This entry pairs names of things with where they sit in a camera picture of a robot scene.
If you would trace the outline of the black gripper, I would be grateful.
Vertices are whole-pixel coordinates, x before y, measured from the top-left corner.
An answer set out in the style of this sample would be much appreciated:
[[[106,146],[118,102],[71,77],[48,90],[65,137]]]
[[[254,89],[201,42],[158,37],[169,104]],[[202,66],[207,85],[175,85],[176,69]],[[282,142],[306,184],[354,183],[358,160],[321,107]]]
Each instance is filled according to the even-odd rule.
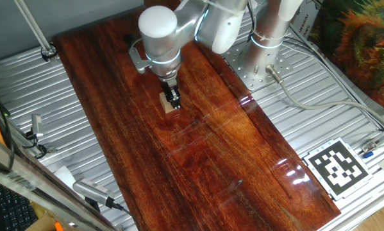
[[[178,92],[178,81],[176,76],[170,78],[159,77],[161,88],[164,92],[166,101],[171,103],[173,109],[177,110],[181,107],[181,96]]]

